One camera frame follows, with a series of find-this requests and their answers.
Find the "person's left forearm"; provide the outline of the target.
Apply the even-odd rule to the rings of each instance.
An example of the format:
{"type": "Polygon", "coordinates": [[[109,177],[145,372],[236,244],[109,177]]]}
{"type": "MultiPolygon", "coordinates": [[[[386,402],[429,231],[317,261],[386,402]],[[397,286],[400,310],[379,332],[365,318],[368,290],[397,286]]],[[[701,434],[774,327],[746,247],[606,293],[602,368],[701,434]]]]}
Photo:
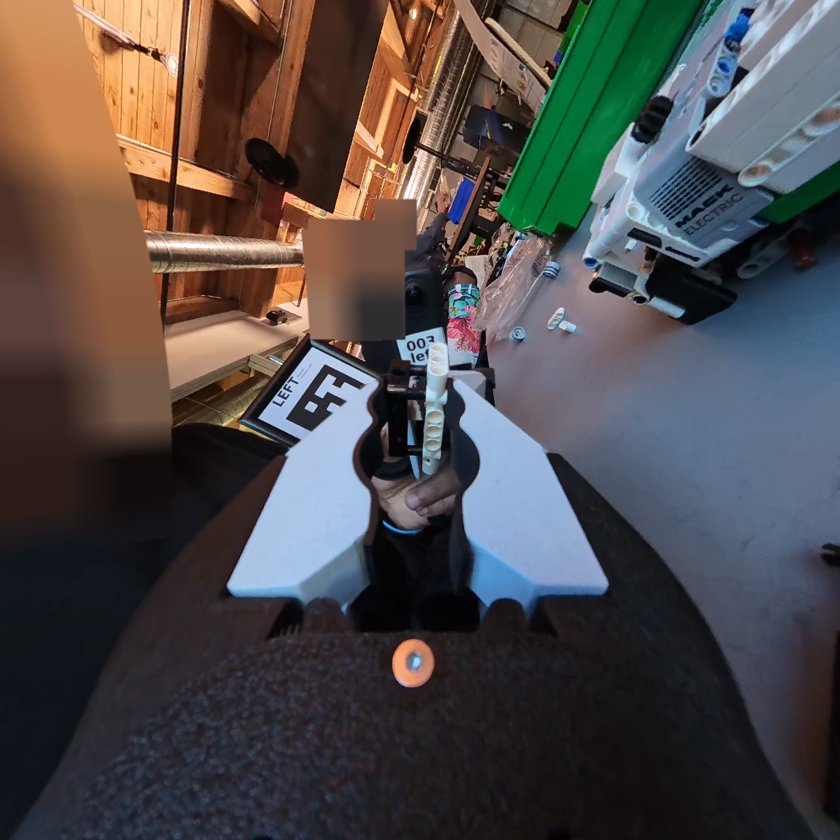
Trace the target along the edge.
{"type": "Polygon", "coordinates": [[[442,518],[418,533],[383,527],[372,547],[373,581],[364,595],[383,616],[418,623],[446,623],[476,610],[476,598],[453,583],[451,526],[442,518]]]}

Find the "black lego L-beam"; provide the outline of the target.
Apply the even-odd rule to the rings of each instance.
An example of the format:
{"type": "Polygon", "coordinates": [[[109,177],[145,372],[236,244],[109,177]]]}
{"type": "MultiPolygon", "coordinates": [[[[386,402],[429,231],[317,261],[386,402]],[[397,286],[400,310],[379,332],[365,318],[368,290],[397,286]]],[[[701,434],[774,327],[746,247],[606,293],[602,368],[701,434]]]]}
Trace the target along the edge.
{"type": "Polygon", "coordinates": [[[423,456],[427,368],[394,359],[385,375],[388,454],[393,458],[423,456]]]}

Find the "person's left hand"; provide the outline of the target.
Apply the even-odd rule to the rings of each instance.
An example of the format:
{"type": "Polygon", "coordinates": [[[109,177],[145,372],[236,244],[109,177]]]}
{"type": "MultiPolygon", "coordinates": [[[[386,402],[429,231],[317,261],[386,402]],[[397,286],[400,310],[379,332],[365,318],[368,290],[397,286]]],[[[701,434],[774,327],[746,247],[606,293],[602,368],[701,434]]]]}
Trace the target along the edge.
{"type": "Polygon", "coordinates": [[[405,529],[427,527],[432,520],[450,516],[462,490],[461,482],[450,463],[424,479],[413,474],[399,478],[374,476],[371,483],[385,520],[405,529]]]}

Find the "smooth silver air duct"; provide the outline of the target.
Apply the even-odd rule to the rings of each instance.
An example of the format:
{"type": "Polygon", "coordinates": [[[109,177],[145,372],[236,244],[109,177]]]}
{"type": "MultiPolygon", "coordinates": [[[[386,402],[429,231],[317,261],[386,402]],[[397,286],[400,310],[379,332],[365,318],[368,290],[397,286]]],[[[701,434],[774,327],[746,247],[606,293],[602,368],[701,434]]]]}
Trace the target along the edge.
{"type": "Polygon", "coordinates": [[[305,264],[302,242],[145,230],[155,274],[280,269],[305,264]]]}

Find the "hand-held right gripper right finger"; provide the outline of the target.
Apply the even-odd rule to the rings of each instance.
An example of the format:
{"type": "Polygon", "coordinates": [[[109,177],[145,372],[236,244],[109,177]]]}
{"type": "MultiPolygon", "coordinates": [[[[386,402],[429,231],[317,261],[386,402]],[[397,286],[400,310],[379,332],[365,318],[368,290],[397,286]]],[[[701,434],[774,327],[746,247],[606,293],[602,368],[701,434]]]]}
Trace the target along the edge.
{"type": "Polygon", "coordinates": [[[606,575],[540,444],[462,381],[449,387],[451,462],[465,490],[468,588],[527,615],[545,596],[600,596],[606,575]]]}

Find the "ribbed silver air duct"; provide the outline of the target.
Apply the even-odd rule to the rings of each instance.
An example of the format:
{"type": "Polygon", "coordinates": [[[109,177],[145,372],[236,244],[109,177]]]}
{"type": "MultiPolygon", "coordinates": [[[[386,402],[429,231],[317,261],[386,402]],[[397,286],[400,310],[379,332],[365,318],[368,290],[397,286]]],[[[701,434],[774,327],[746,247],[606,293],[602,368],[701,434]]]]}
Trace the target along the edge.
{"type": "Polygon", "coordinates": [[[415,199],[418,206],[425,200],[433,174],[442,165],[442,157],[455,137],[460,114],[481,61],[467,26],[456,14],[444,33],[424,105],[427,118],[419,137],[419,146],[400,185],[398,198],[415,199]]]}

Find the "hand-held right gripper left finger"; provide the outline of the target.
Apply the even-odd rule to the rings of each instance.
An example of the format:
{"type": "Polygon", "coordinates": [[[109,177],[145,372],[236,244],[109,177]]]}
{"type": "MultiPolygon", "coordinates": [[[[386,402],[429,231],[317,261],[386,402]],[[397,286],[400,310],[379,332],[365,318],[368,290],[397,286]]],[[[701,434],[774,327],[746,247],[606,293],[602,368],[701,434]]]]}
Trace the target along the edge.
{"type": "Polygon", "coordinates": [[[238,599],[332,599],[345,611],[370,584],[364,541],[378,522],[375,491],[361,470],[368,433],[380,444],[365,385],[289,452],[226,587],[238,599]]]}

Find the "black ceiling panel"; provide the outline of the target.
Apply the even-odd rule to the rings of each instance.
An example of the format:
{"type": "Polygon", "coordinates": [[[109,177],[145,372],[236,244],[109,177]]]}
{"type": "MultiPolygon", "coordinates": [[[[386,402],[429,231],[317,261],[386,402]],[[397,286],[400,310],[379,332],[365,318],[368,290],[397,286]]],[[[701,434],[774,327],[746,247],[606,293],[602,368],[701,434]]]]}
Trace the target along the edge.
{"type": "Polygon", "coordinates": [[[295,196],[332,213],[384,23],[386,1],[317,1],[286,156],[295,196]]]}

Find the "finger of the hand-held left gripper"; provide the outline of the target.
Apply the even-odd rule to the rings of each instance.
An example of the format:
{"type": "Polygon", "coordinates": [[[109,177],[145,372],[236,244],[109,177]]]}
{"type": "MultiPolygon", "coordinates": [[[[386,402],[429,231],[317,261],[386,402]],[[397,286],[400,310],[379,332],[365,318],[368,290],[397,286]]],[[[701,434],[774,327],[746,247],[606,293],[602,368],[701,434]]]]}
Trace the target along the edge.
{"type": "Polygon", "coordinates": [[[452,371],[452,412],[496,411],[492,369],[452,371]]]}

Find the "dark blue machine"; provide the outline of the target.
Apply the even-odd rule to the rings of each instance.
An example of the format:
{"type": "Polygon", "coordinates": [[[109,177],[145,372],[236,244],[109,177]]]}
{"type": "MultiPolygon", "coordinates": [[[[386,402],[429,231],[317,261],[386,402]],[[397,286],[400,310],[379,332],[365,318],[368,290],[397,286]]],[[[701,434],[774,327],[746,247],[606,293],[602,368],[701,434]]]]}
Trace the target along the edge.
{"type": "Polygon", "coordinates": [[[519,122],[504,117],[493,108],[472,104],[467,111],[462,140],[478,151],[501,155],[511,161],[518,159],[529,136],[519,122]]]}

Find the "white green lego truck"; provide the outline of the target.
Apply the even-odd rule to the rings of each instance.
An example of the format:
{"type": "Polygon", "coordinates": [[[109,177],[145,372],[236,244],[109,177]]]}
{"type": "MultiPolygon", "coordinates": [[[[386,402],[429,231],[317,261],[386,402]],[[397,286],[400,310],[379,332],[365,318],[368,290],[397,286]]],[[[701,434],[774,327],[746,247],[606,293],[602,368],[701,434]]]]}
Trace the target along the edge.
{"type": "Polygon", "coordinates": [[[809,253],[838,191],[839,2],[720,2],[607,155],[589,289],[685,325],[809,253]]]}

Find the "green plastic bin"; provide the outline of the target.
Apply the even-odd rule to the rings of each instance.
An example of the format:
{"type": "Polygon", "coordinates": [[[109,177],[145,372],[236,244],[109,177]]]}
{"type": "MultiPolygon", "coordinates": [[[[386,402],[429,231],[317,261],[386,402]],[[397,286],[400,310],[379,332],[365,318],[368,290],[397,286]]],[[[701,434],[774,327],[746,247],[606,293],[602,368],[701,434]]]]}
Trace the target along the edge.
{"type": "Polygon", "coordinates": [[[606,156],[653,95],[700,1],[595,1],[498,204],[517,230],[575,229],[606,156]]]}

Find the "clear plastic bag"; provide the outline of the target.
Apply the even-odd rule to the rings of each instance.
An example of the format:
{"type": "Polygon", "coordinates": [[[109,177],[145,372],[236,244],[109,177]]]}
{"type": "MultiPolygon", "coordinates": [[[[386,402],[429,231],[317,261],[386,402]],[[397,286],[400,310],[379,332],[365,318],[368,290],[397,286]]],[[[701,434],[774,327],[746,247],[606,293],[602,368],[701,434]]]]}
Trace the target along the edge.
{"type": "Polygon", "coordinates": [[[548,238],[529,235],[516,244],[500,276],[485,285],[473,319],[488,344],[505,339],[518,325],[534,285],[551,255],[548,238]]]}

